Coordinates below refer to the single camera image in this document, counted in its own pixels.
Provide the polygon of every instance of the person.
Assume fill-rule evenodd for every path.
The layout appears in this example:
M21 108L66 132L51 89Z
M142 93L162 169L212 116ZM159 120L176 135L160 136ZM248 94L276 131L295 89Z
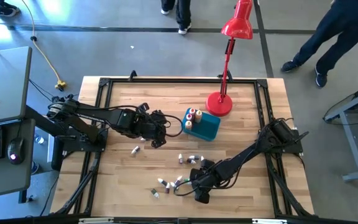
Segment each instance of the person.
M18 7L6 3L5 0L0 0L0 16L12 17L18 12L20 12Z
M290 72L302 66L323 42L337 34L339 35L336 43L317 61L314 68L316 84L319 87L326 85L328 71L358 43L358 0L334 0L330 10L318 24L316 32L301 47L293 60L283 64L281 71Z
M175 5L175 0L161 0L161 13L168 15ZM190 0L178 0L177 3L177 22L179 24L178 33L185 35L191 27Z

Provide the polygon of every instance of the computer mouse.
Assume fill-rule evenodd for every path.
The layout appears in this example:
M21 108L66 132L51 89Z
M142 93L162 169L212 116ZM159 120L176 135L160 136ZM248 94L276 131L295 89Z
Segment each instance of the computer mouse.
M7 146L7 156L11 164L19 165L24 161L23 139L14 138Z

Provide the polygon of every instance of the red desk lamp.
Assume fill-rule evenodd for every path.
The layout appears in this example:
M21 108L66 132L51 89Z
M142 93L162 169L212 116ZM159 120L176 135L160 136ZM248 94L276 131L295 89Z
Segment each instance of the red desk lamp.
M251 14L252 0L239 0L237 2L234 17L229 20L222 28L221 33L230 36L231 39L226 49L226 61L224 64L223 81L221 91L211 93L206 100L206 109L212 115L225 116L233 107L233 102L227 92L227 65L230 60L230 54L233 53L234 38L252 39L252 26L249 22Z

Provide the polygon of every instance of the lamp shade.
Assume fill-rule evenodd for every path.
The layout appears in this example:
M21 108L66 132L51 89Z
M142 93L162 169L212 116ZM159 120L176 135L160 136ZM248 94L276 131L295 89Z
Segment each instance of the lamp shade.
M221 33L230 37L252 39L252 26L249 16L252 9L252 0L239 0L234 17L226 22Z

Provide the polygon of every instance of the wooden table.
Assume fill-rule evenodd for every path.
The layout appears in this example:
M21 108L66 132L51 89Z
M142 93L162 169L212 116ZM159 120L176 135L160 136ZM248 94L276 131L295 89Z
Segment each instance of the wooden table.
M100 77L84 77L80 102L94 105L99 79ZM290 118L291 111L284 81L280 78L270 78L267 81L274 116ZM189 107L206 111L206 97L218 90L219 84L213 83L115 83L110 106L140 105L147 102L150 111L160 109L165 114L182 118ZM212 142L182 133L175 138L167 137L166 145L154 149L150 142L129 139L110 130L108 146L102 154L99 167L92 216L273 217L264 155L258 155L243 165L233 188L212 190L210 203L206 205L196 202L193 194L186 197L165 194L164 187L157 182L157 178L174 181L180 175L188 177L192 167L200 166L179 164L179 153L184 157L196 154L218 161L235 156L255 141L260 128L254 87L229 84L227 93L234 106L229 115L221 118L218 135ZM177 133L179 130L179 122L172 120L172 127L168 128L167 132ZM141 150L133 157L131 151L136 146L140 146ZM83 158L84 152L75 152L63 161L51 212L61 208L76 189ZM302 206L313 213L301 161L294 155L285 154L282 158L289 189ZM159 192L159 199L150 193L153 188ZM190 185L184 185L180 192L190 188ZM277 191L280 208L284 210L281 191ZM86 203L86 198L84 197L82 205Z

